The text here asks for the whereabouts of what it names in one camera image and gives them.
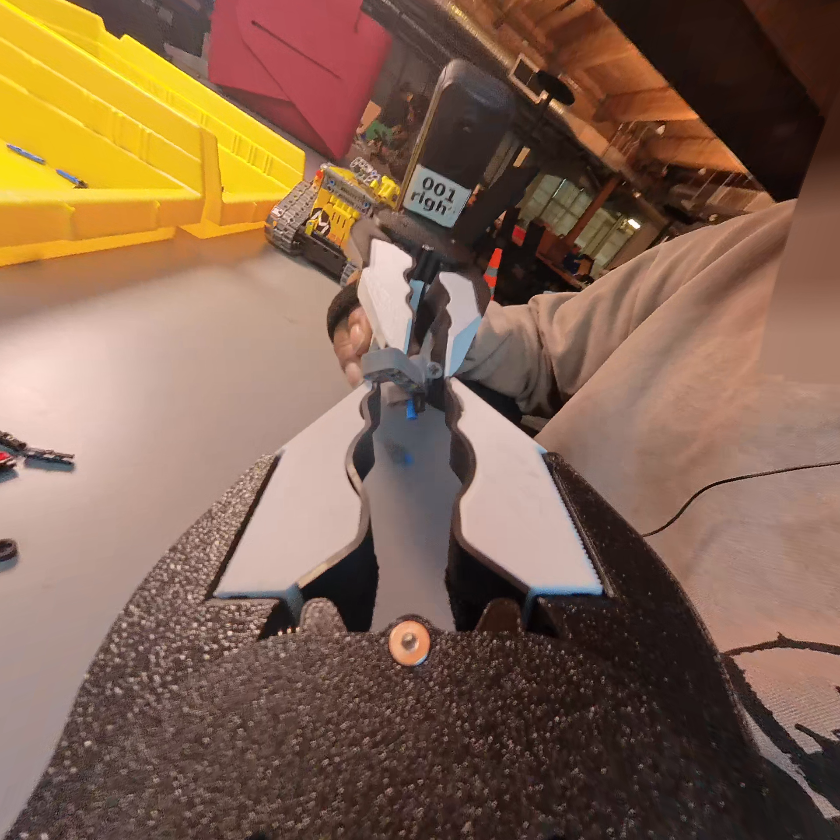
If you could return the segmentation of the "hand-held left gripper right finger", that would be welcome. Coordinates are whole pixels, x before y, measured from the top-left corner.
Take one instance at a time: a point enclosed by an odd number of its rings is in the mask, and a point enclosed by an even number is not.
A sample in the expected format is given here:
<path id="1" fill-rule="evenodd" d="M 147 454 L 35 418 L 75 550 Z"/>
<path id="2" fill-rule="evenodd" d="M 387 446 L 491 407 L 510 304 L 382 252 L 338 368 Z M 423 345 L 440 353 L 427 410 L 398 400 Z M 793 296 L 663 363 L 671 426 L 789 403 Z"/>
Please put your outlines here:
<path id="1" fill-rule="evenodd" d="M 547 450 L 460 381 L 447 382 L 451 442 L 465 446 L 455 535 L 526 596 L 604 594 Z"/>

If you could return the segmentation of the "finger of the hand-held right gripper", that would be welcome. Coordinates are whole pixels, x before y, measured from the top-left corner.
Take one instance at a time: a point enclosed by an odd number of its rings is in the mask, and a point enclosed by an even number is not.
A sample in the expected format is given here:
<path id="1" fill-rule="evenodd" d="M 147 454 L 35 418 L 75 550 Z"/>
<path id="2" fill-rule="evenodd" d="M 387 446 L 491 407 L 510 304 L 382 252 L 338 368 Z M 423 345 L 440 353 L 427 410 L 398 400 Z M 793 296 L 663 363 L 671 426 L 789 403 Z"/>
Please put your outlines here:
<path id="1" fill-rule="evenodd" d="M 358 282 L 358 299 L 381 349 L 407 354 L 413 331 L 412 289 L 406 278 L 413 258 L 384 240 L 371 241 L 368 265 Z"/>
<path id="2" fill-rule="evenodd" d="M 466 360 L 484 318 L 484 279 L 474 274 L 438 274 L 425 300 L 431 318 L 429 358 L 440 377 L 454 376 Z"/>

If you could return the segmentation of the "person's beige sweatshirt torso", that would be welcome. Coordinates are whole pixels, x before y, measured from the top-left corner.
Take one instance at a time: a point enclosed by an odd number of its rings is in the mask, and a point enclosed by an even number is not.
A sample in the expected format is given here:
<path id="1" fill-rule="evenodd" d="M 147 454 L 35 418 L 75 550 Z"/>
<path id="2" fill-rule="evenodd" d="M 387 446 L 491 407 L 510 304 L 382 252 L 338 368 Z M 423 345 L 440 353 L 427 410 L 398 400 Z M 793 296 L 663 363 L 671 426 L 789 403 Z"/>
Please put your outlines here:
<path id="1" fill-rule="evenodd" d="M 760 370 L 783 254 L 733 335 L 658 367 L 632 340 L 543 441 L 650 533 L 759 750 L 826 819 L 805 836 L 838 838 L 838 386 Z"/>

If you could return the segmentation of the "yellow tracked toy robot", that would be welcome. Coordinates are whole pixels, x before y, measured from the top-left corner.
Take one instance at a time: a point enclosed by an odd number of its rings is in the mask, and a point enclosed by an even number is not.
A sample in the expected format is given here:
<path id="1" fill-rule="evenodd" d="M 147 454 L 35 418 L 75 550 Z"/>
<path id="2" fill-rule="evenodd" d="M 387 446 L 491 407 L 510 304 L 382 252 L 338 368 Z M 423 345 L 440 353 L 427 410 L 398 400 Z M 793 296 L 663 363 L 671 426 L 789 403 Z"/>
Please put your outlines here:
<path id="1" fill-rule="evenodd" d="M 399 182 L 361 157 L 349 168 L 324 164 L 272 207 L 264 225 L 266 240 L 345 286 L 358 269 L 346 254 L 353 226 L 384 207 L 394 209 L 400 194 Z"/>

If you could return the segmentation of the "person's right hand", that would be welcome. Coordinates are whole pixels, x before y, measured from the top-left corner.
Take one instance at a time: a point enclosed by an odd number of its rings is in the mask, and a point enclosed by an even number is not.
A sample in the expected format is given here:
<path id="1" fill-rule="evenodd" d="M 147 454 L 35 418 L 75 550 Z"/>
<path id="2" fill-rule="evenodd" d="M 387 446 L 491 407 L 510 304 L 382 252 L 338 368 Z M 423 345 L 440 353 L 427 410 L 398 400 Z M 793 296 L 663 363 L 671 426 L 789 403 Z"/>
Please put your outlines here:
<path id="1" fill-rule="evenodd" d="M 361 371 L 362 357 L 371 347 L 371 324 L 361 307 L 357 307 L 336 326 L 332 336 L 333 351 L 339 366 L 352 387 L 364 379 Z"/>

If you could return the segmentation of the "person's right forearm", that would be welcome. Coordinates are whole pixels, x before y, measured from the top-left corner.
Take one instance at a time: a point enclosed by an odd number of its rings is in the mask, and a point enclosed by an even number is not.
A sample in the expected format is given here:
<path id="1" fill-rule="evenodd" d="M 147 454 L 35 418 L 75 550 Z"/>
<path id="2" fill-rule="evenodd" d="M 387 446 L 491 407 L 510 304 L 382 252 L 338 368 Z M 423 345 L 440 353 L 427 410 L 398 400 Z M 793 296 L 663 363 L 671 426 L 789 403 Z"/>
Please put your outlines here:
<path id="1" fill-rule="evenodd" d="M 770 279 L 796 204 L 677 237 L 580 292 L 491 303 L 458 377 L 510 397 L 526 414 L 550 417 L 632 340 L 640 349 L 631 355 L 654 367 L 676 361 L 678 351 L 709 349 L 734 334 L 721 317 L 744 315 L 746 294 Z"/>

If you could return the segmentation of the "scattered small building pieces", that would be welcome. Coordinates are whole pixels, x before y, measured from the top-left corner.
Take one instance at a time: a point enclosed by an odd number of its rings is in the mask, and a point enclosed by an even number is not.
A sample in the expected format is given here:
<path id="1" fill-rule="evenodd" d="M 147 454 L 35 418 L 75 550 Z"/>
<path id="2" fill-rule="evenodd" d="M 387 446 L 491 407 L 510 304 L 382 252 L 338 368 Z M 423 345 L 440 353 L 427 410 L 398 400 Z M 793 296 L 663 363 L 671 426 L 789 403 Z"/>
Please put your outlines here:
<path id="1" fill-rule="evenodd" d="M 1 431 L 1 483 L 18 476 L 20 467 L 46 469 L 70 473 L 77 467 L 73 454 L 52 448 L 38 448 L 24 440 Z"/>

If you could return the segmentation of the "grey building brick piece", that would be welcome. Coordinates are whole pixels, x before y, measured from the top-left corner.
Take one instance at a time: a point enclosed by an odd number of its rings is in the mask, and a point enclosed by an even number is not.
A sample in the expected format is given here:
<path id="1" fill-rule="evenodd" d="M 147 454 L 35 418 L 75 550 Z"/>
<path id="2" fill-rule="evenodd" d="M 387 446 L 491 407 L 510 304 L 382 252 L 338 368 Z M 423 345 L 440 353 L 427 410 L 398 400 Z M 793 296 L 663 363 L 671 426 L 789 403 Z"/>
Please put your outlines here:
<path id="1" fill-rule="evenodd" d="M 362 357 L 361 371 L 373 385 L 391 383 L 388 399 L 391 404 L 403 403 L 410 421 L 430 406 L 444 408 L 444 368 L 424 354 L 409 356 L 394 348 L 370 350 Z"/>

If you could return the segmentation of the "red felt bag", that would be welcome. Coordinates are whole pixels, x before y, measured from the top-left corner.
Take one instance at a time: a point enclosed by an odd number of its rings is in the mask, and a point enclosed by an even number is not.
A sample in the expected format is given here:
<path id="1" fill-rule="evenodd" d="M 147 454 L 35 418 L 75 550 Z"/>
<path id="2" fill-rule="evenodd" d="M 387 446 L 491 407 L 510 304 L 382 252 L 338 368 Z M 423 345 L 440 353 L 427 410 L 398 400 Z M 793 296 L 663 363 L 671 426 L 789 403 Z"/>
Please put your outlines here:
<path id="1" fill-rule="evenodd" d="M 336 161 L 350 150 L 391 48 L 361 1 L 216 1 L 208 76 Z"/>

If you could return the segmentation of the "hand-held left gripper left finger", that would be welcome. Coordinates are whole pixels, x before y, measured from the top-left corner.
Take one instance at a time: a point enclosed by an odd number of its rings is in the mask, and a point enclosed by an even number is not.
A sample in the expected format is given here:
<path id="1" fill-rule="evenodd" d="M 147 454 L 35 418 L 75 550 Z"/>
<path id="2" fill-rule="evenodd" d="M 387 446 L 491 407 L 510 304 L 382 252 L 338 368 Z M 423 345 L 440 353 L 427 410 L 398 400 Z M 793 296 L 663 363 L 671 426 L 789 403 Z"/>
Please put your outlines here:
<path id="1" fill-rule="evenodd" d="M 364 478 L 381 419 L 359 387 L 276 453 L 214 585 L 219 600 L 375 600 L 379 566 Z"/>

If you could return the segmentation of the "grey desk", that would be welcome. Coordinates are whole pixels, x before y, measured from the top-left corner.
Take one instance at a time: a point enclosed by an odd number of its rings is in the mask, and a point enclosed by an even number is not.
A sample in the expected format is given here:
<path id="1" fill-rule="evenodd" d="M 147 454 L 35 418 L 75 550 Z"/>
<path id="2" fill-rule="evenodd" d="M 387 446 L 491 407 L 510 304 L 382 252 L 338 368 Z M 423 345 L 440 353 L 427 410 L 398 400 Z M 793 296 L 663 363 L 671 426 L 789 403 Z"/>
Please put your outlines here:
<path id="1" fill-rule="evenodd" d="M 337 285 L 260 232 L 2 268 L 2 430 L 73 469 L 2 477 L 2 834 L 157 560 L 349 391 Z"/>

